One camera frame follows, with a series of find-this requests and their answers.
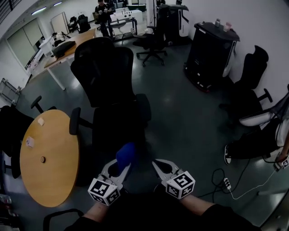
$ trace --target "person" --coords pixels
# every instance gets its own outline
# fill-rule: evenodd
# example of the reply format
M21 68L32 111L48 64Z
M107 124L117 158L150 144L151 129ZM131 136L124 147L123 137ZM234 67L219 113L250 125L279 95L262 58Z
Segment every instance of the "person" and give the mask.
M100 30L104 37L109 37L107 32L106 23L108 25L108 30L110 33L110 38L113 39L113 29L111 26L112 19L110 17L112 9L104 0L98 0L98 6L95 7L95 16L98 16L98 21L100 22Z
M232 159L261 157L281 147L283 149L276 162L282 162L288 157L289 119L281 121L279 118L274 118L263 130L243 135L238 141L226 145L224 160L228 165Z
M157 6L160 6L162 4L166 4L165 0L157 0Z
M159 185L153 193L121 193L110 207L95 205L65 231L105 229L248 230L260 231L229 207L206 202L193 195L177 200Z

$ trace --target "black cabinet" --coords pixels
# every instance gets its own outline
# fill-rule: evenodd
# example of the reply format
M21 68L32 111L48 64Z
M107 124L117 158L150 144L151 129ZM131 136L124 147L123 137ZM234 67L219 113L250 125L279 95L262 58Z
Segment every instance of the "black cabinet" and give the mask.
M199 89L208 91L222 77L228 75L234 60L236 43L240 41L235 31L225 32L223 25L195 24L196 32L184 71Z

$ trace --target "table leg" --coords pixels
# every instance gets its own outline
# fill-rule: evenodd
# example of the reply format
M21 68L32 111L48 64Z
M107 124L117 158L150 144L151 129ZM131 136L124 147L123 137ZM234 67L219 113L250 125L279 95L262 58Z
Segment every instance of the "table leg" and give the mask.
M66 59L69 66L71 66L71 61L69 59Z
M57 82L58 86L64 91L65 87L62 85L62 83L55 77L55 75L52 73L52 71L50 70L50 68L47 68L49 74L54 78L55 82Z

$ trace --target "plug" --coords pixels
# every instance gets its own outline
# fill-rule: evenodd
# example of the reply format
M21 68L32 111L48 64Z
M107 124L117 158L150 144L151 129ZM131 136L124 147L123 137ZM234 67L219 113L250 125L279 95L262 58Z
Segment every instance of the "plug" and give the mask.
M231 189L231 185L230 185L230 182L227 178L224 178L224 183L225 183L225 186L227 188L227 190L230 190Z

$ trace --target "whiteboard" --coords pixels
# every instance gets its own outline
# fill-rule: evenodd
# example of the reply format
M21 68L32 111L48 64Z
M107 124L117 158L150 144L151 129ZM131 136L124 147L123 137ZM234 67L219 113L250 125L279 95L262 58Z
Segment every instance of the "whiteboard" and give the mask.
M35 54L35 50L30 44L23 28L8 38L7 41L23 67L26 67L27 63Z
M66 22L67 22L66 16L64 12L52 18L51 23L52 23L54 32L59 33L59 34L61 34L61 32L63 32L64 34L68 34L69 31L68 31Z
M34 46L35 43L38 42L39 39L43 36L41 30L38 26L37 19L29 22L23 27L28 40L30 41L31 45Z

